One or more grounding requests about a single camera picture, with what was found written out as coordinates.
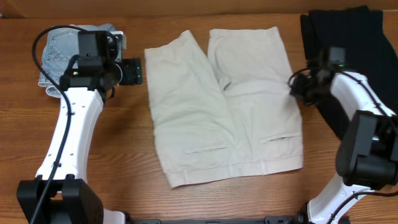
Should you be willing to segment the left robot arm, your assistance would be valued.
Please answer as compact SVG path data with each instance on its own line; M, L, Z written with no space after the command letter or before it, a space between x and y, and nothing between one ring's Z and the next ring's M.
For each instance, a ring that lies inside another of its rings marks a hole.
M60 111L47 155L34 180L22 180L17 200L29 223L132 223L130 214L107 210L87 183L96 121L118 85L143 82L140 58L123 58L121 31L77 29L78 53L53 82Z

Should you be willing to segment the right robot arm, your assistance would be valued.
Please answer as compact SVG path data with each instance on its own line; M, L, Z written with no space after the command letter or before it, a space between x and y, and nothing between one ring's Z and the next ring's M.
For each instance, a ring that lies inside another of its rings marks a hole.
M307 106L336 98L349 119L336 153L335 175L290 222L349 223L346 212L363 197L397 196L381 191L397 184L397 115L364 75L346 68L345 50L323 49L289 78L288 85L291 95Z

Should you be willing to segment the beige khaki shorts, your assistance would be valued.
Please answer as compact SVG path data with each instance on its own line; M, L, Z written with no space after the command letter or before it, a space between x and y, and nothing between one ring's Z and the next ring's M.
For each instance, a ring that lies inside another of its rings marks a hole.
M155 150L171 187L303 166L302 117L276 27L186 30L145 51Z

